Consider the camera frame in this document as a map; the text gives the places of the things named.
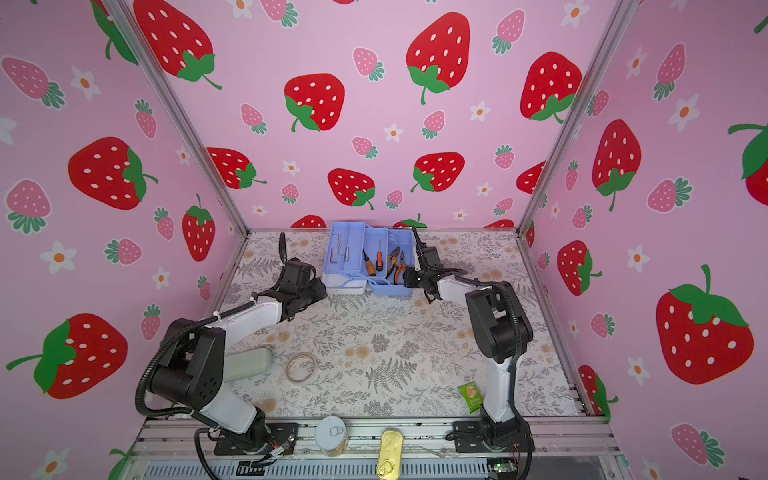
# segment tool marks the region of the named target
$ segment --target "red strawberry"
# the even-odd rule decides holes
[[[517,9],[504,17],[496,27],[498,36],[493,38],[493,49],[496,55],[503,55],[512,48],[512,44],[520,39],[525,23],[525,11]]]
[[[746,179],[746,190],[752,198],[768,205],[768,127],[755,124],[739,124],[728,129],[728,134],[741,130],[760,130],[750,141],[742,154],[742,165]]]
[[[421,223],[422,215],[419,214],[419,216],[416,218],[416,220],[413,220],[412,218],[409,218],[408,220],[400,220],[398,223],[395,223],[392,225],[392,228],[410,228],[410,227],[416,227],[416,228],[426,228],[425,223]]]
[[[135,0],[134,14],[160,66],[188,81],[214,71],[214,46],[200,26],[163,0]]]
[[[371,199],[376,195],[376,184],[368,175],[335,168],[328,172],[328,185],[336,199],[347,207],[362,207],[368,204],[373,210]]]
[[[411,80],[432,93],[450,90],[464,78],[469,63],[469,20],[456,12],[435,20],[408,47],[406,65]]]
[[[265,184],[265,180],[256,180],[256,168],[250,163],[248,157],[239,151],[229,148],[206,147],[210,158],[214,161],[219,170],[221,179],[229,188],[235,190],[239,188],[248,188],[253,182]]]
[[[69,180],[75,188],[119,210],[135,208],[144,199],[144,177],[157,183],[144,173],[134,151],[115,137],[100,138],[69,159]]]
[[[616,322],[607,313],[605,315],[598,313],[592,317],[592,321],[589,324],[592,327],[592,331],[602,339],[613,336],[616,332]]]
[[[200,289],[200,298],[206,302],[210,300],[210,282],[205,275],[197,279],[197,288]]]
[[[144,318],[141,320],[141,335],[149,342],[157,334],[160,324],[160,307],[153,303],[144,312]]]
[[[578,179],[578,162],[576,159],[571,160],[568,165],[568,173],[565,175],[565,189],[569,192],[576,186],[576,180]]]
[[[124,238],[119,243],[117,240],[107,243],[107,249],[104,253],[107,255],[107,260],[112,263],[120,262],[122,265],[131,265],[141,258],[141,247],[130,238]]]
[[[581,85],[581,70],[566,57],[549,51],[537,58],[525,79],[520,98],[520,112],[531,120],[554,119],[563,123],[558,113],[571,106]]]
[[[733,302],[710,295],[712,277],[702,265],[707,291],[681,285],[665,293],[656,306],[661,350],[672,373],[700,385],[732,372],[752,355],[754,339]]]
[[[592,207],[589,205],[584,205],[583,207],[579,207],[576,210],[576,213],[574,214],[574,218],[571,221],[573,223],[573,226],[581,229],[587,226],[587,223],[590,223],[592,221]]]
[[[512,147],[509,145],[502,145],[496,149],[496,160],[494,162],[502,170],[507,170],[512,166],[512,162],[515,161],[515,154],[512,153]]]
[[[299,189],[294,184],[287,184],[280,193],[283,194],[283,201],[288,204],[296,203],[296,200],[299,198]]]
[[[56,82],[49,82],[42,68],[30,61],[4,56],[0,65],[19,91],[32,100],[39,100],[48,108],[61,109],[65,105],[64,93]]]
[[[545,163],[541,162],[521,173],[518,177],[518,190],[532,195],[538,183],[538,178],[541,176],[541,171],[544,170]]]
[[[685,44],[679,43],[672,47],[667,57],[661,63],[656,73],[658,83],[654,86],[654,98],[662,101],[674,90],[674,82],[683,74],[685,69]]]
[[[293,3],[286,0],[261,0],[266,15],[273,22],[280,22],[283,28],[293,28],[299,23],[299,13],[293,9]]]
[[[157,122],[152,116],[152,109],[149,108],[149,104],[144,101],[143,98],[136,100],[136,123],[139,124],[139,128],[147,135],[147,138],[154,138],[155,132],[157,132]]]
[[[317,215],[307,215],[298,219],[291,228],[326,228],[326,222]]]
[[[368,77],[370,81],[379,81],[384,78],[384,64],[379,61],[376,53],[367,48],[355,48],[352,52],[357,73]]]
[[[623,120],[608,124],[594,156],[592,184],[603,197],[613,195],[609,212],[614,211],[616,192],[629,187],[642,157],[640,142]]]
[[[32,180],[20,180],[5,195],[5,204],[10,212],[6,217],[11,222],[11,228],[19,233],[29,235],[48,226],[43,220],[51,214],[51,202],[43,187]]]
[[[174,219],[168,216],[168,210],[158,207],[154,211],[154,221],[157,223],[157,232],[165,240],[170,240],[174,237]]]
[[[354,137],[352,139],[352,146],[355,148],[355,152],[361,157],[367,159],[376,158],[379,155],[379,151],[373,146],[373,142],[363,137]]]
[[[413,180],[418,183],[411,193],[419,186],[428,192],[442,192],[453,185],[464,164],[464,157],[456,152],[424,155],[413,166]]]
[[[586,292],[591,277],[603,276],[602,272],[592,273],[592,255],[584,242],[576,240],[562,247],[558,252],[558,272],[565,286],[575,296]]]
[[[243,118],[243,123],[248,125],[252,132],[259,135],[266,133],[264,116],[256,108],[248,104],[242,104],[240,106],[240,116]]]
[[[692,425],[678,423],[670,429],[670,436],[675,445],[699,465],[709,462],[714,468],[720,468],[725,464],[725,452],[720,442],[704,430],[699,432]]]
[[[128,343],[99,316],[80,313],[54,328],[43,341],[42,355],[27,356],[5,368],[32,359],[35,382],[55,399],[70,399],[86,392],[117,371],[125,362]]]
[[[302,75],[288,80],[285,87],[286,108],[296,123],[309,130],[326,131],[339,121],[344,105],[344,85],[330,73]]]
[[[427,140],[437,137],[437,134],[445,127],[445,112],[437,110],[432,112],[424,119],[424,128],[422,135]]]
[[[584,383],[584,388],[587,390],[589,403],[593,405],[594,414],[604,415],[605,419],[610,422],[611,407],[608,404],[618,402],[619,398],[614,396],[612,400],[608,399],[603,381],[600,380],[600,377],[589,365],[582,365],[578,367],[578,373],[581,377],[581,382]]]
[[[197,205],[190,207],[184,214],[181,233],[184,234],[184,241],[187,242],[192,259],[196,262],[205,260],[210,246],[214,243],[216,224],[208,210],[203,208],[200,195],[197,195]]]
[[[505,198],[496,204],[496,208],[493,209],[493,214],[496,216],[506,214],[510,209],[512,209],[512,204],[514,202],[515,199],[512,197]]]
[[[589,101],[589,105],[587,106],[587,115],[590,117],[597,117],[605,108],[606,105],[608,105],[608,98],[610,95],[608,95],[608,92],[605,90],[600,90],[598,94],[592,97],[592,99]]]

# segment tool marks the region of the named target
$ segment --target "white flower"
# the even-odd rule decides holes
[[[385,128],[386,140],[400,141],[400,135],[402,135],[403,129],[397,128],[397,124],[392,124],[391,127]]]
[[[632,357],[628,356],[627,360],[629,360],[629,370],[627,370],[627,374],[633,376],[634,379],[637,380],[637,383],[643,385],[644,379],[650,378],[650,373],[643,368],[643,359],[632,359]]]
[[[648,480],[664,480],[661,478],[661,475],[659,475],[659,464],[650,463],[643,457],[643,466],[643,476],[645,478]]]
[[[627,78],[632,76],[637,77],[640,74],[640,66],[647,56],[647,53],[643,53],[642,50],[640,50],[640,47],[637,47],[634,57],[627,60],[627,68],[629,68],[629,70],[627,70]]]
[[[48,269],[51,271],[51,274],[53,274],[62,268],[64,270],[74,270],[72,259],[77,252],[78,251],[74,248],[65,250],[64,245],[61,245],[61,242],[56,241],[53,243],[53,251],[41,253],[40,258],[46,262],[50,262]]]
[[[48,452],[45,454],[45,464],[42,467],[35,470],[32,474],[32,478],[41,480],[51,480],[54,475],[60,475],[67,471],[67,463],[65,460],[69,455],[69,449],[64,450],[61,453]]]
[[[695,94],[688,101],[682,98],[677,101],[675,108],[677,111],[670,117],[670,124],[677,124],[677,131],[683,131],[688,121],[699,117],[699,109],[696,103],[699,101],[699,94]]]
[[[576,340],[576,336],[581,331],[576,326],[576,320],[571,320],[570,322],[568,322],[568,330],[571,332],[571,335],[574,336],[574,340]]]
[[[561,26],[571,24],[576,28],[578,27],[578,22],[581,16],[589,12],[589,5],[584,5],[584,0],[576,0],[576,2],[573,3],[566,3],[563,8],[565,10],[565,16],[560,23]]]
[[[643,273],[643,264],[648,263],[650,257],[643,255],[643,246],[638,245],[636,249],[632,250],[627,248],[627,255],[629,255],[629,261],[627,262],[627,268],[634,267],[638,273]]]
[[[485,182],[478,187],[478,195],[485,195],[487,197],[491,190],[493,190],[493,187],[490,187],[488,182]]]
[[[472,105],[469,110],[472,112],[469,120],[485,121],[485,114],[490,113],[491,108],[485,106],[485,100],[480,100],[480,103]]]
[[[301,169],[296,166],[296,162],[295,161],[292,161],[292,162],[284,161],[283,162],[283,171],[284,172],[288,172],[291,177],[295,177],[296,176],[296,172],[300,172]]]
[[[168,286],[168,278],[170,277],[170,272],[166,272],[163,270],[162,266],[159,266],[157,268],[157,274],[152,276],[152,281],[155,282],[155,288],[161,289],[164,286]]]
[[[242,15],[247,19],[251,19],[250,6],[253,5],[253,0],[227,0],[227,3],[232,5],[232,15],[235,18],[240,18]]]
[[[88,100],[93,100],[94,95],[101,94],[101,90],[94,83],[94,75],[91,72],[82,72],[79,68],[72,65],[72,73],[74,78],[72,78],[70,85],[82,90]]]
[[[16,128],[16,122],[10,118],[0,118],[0,141],[4,144],[13,145],[11,130]]]

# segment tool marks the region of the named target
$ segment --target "pink wall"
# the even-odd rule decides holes
[[[281,8],[265,10],[263,4]],[[234,0],[173,0],[170,5],[135,0],[134,12],[204,143],[230,150],[214,151],[215,159],[224,163],[229,153],[229,158],[244,160],[242,164],[248,160],[257,172],[256,182],[266,181],[251,183],[250,173],[243,174],[249,180],[242,184],[234,162],[221,166],[251,226],[288,227],[306,215],[317,215],[329,225],[334,220],[393,225],[420,215],[429,227],[483,227],[499,220],[506,225],[519,221],[533,183],[521,190],[518,179],[522,184],[538,176],[538,165],[560,127],[549,110],[543,121],[527,117],[551,96],[565,99],[575,91],[578,71],[588,67],[614,1],[587,0],[584,5],[583,0],[390,0],[384,6],[368,1],[245,0],[240,9]],[[449,12],[458,13],[443,18]],[[432,30],[420,37],[433,22],[438,22],[435,40]],[[511,50],[502,45],[504,39]],[[190,61],[182,55],[187,49],[194,54]],[[546,55],[534,66],[548,52],[558,55]],[[211,53],[215,57],[200,61]],[[189,65],[180,73],[181,62]],[[374,71],[379,62],[383,78],[380,70]],[[560,69],[552,70],[557,63]],[[440,68],[436,80],[419,71],[427,65]],[[415,67],[415,80],[429,87],[425,105],[420,101],[424,87],[414,82],[408,66]],[[293,80],[312,74],[329,75]],[[531,83],[538,87],[535,93]],[[332,90],[311,93],[326,85]],[[286,107],[286,92],[299,116],[301,106],[310,106],[305,121],[297,123]],[[248,105],[246,120],[243,104]],[[483,115],[477,118],[480,110]],[[425,124],[438,134],[431,140],[429,132],[422,134]],[[512,152],[501,151],[497,159],[502,145]],[[371,147],[376,156],[366,157]],[[423,171],[430,174],[435,168],[432,173],[438,177],[420,178],[419,183],[414,165],[431,154],[436,155],[422,159],[430,162]],[[440,167],[440,158],[454,161],[452,167],[464,164],[463,169],[451,175],[452,167]],[[335,171],[331,182],[339,181],[339,186],[332,189],[328,176],[335,169],[351,172]],[[349,178],[355,173],[357,182]],[[370,185],[375,185],[373,192]],[[351,206],[355,191],[364,193],[359,207]],[[399,206],[388,208],[387,202]]]
[[[2,365],[45,354],[2,371],[2,477],[43,478],[48,468],[55,478],[106,480],[122,458],[110,451],[127,451],[142,423],[133,407],[140,371],[172,320],[196,319],[210,308],[198,279],[206,276],[211,295],[216,292],[237,237],[227,235],[227,215],[194,161],[180,162],[181,139],[144,73],[114,45],[111,60],[105,57],[108,37],[90,2],[13,2],[0,17],[0,32],[0,57],[24,59],[44,72],[8,57],[0,61],[0,190],[11,219],[0,228]],[[40,99],[57,91],[49,82],[63,94],[63,108],[47,108]],[[151,135],[156,124],[154,138],[137,123],[134,104],[142,98],[152,114],[141,120]],[[81,150],[106,137],[113,139]],[[130,173],[124,169],[127,146],[144,173],[159,180],[146,179],[141,202],[135,159]],[[15,188],[22,179],[34,183]],[[182,238],[195,194],[216,227],[203,261],[193,260]],[[172,230],[169,220],[158,230],[158,207],[169,213]],[[138,245],[141,256],[136,260],[135,248],[123,242],[112,263],[107,244],[123,239]],[[145,316],[152,305],[159,313]]]
[[[600,95],[548,188],[532,250],[635,478],[765,478],[768,151],[764,131],[728,130],[766,124],[768,31],[754,28],[768,9],[671,4],[639,8],[601,82],[607,104]],[[606,177],[613,167],[620,176]],[[586,249],[602,272],[588,288]]]

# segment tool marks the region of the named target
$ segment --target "pink strawberry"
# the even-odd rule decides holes
[[[107,243],[107,249],[104,253],[107,254],[107,260],[112,263],[120,262],[123,265],[131,265],[141,258],[141,247],[130,238],[124,238],[120,240],[120,243],[117,240]]]
[[[549,266],[549,253],[543,252],[541,255],[538,256],[538,266],[542,270],[546,269]]]
[[[402,203],[402,191],[393,190],[386,196],[386,207],[394,210]]]
[[[266,133],[264,116],[256,108],[248,104],[242,104],[240,106],[240,116],[243,118],[243,123],[248,125],[251,131],[259,135]]]
[[[720,468],[725,464],[720,443],[704,430],[699,432],[692,425],[679,423],[670,429],[670,435],[675,445],[699,465],[709,462],[714,468]]]
[[[210,300],[210,282],[205,277],[205,275],[201,276],[197,280],[197,288],[200,289],[200,298],[205,300],[206,302]]]
[[[507,170],[512,166],[512,162],[515,161],[515,154],[512,153],[512,147],[509,145],[502,145],[496,149],[496,164],[502,170]]]
[[[438,132],[445,126],[445,112],[442,110],[433,111],[424,119],[424,128],[422,135],[427,140],[437,137]]]
[[[379,151],[373,146],[373,142],[363,137],[354,137],[352,139],[352,146],[355,148],[355,152],[361,157],[367,159],[376,158],[379,155]]]
[[[283,200],[288,204],[296,203],[296,199],[299,198],[299,189],[294,184],[287,184],[283,187],[281,193],[283,194]]]
[[[608,92],[605,90],[600,90],[598,94],[596,94],[592,99],[589,101],[589,105],[587,106],[587,115],[590,117],[597,117],[600,112],[603,111],[606,105],[608,105]]]
[[[693,190],[686,178],[679,177],[674,182],[666,179],[648,195],[648,208],[668,214],[673,208],[680,208],[690,200],[690,192]]]
[[[579,207],[578,210],[576,210],[572,223],[574,227],[581,229],[586,227],[587,223],[590,223],[591,221],[592,221],[592,207],[590,207],[589,205],[584,205],[583,207]]]
[[[509,209],[512,208],[512,204],[515,202],[512,197],[507,197],[504,200],[496,204],[496,208],[493,209],[494,215],[504,215]]]
[[[154,303],[147,307],[144,319],[141,320],[141,335],[148,342],[154,338],[160,329],[160,307]]]
[[[685,70],[685,44],[678,43],[670,50],[667,57],[659,67],[656,73],[658,83],[654,86],[654,98],[656,101],[662,101],[674,90],[678,78]]]
[[[13,230],[29,235],[48,226],[43,219],[51,214],[51,202],[36,182],[20,180],[5,195],[5,204],[11,210],[6,218]]]
[[[357,73],[368,77],[370,81],[379,81],[384,78],[384,64],[379,61],[376,54],[367,48],[355,48],[352,52]]]
[[[493,38],[493,49],[496,55],[503,55],[512,48],[512,44],[520,39],[523,33],[523,24],[525,23],[525,12],[517,9],[504,17],[496,27],[498,36]]]
[[[299,14],[293,9],[293,3],[286,0],[261,0],[261,6],[273,22],[280,22],[283,28],[293,28],[299,23]]]
[[[590,326],[592,327],[592,331],[602,339],[608,338],[608,336],[613,336],[614,332],[616,332],[616,323],[614,323],[614,319],[607,313],[605,315],[598,313],[592,317]]]
[[[576,159],[571,160],[568,165],[568,173],[565,175],[565,188],[569,192],[576,186],[576,180],[578,179],[578,162]]]
[[[32,100],[39,100],[48,108],[61,109],[65,105],[64,93],[58,84],[48,81],[48,76],[37,65],[9,56],[2,57],[2,69],[19,91]]]
[[[136,100],[136,123],[139,124],[139,128],[147,135],[147,138],[154,138],[155,132],[157,132],[157,122],[152,116],[152,109],[149,108],[149,104],[144,101],[143,98]]]
[[[157,223],[157,232],[165,240],[170,240],[174,237],[174,219],[168,216],[168,210],[158,207],[154,211],[154,221]]]

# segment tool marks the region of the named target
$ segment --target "screwdriver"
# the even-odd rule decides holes
[[[366,259],[366,269],[368,270],[369,276],[376,276],[376,269],[373,268],[373,263],[371,263],[371,259],[368,258],[366,255],[366,251],[362,251],[362,258]]]

